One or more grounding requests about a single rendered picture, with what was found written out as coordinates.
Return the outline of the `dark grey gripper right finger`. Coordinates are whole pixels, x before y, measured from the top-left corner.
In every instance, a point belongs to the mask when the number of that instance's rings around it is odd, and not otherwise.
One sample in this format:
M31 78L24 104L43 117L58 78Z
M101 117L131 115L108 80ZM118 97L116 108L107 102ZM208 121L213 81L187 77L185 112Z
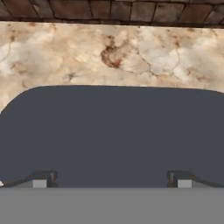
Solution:
M219 185L211 181L197 177L189 171L168 171L167 186L172 188L195 188L195 187L218 187L224 188L224 185Z

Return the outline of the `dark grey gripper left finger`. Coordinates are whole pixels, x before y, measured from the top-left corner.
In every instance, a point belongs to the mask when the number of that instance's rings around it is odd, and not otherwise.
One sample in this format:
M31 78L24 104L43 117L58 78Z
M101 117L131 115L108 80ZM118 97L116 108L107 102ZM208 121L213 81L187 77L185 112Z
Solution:
M0 188L22 187L22 188L51 188L57 187L58 173L53 170L34 171L27 177L9 183L2 183Z

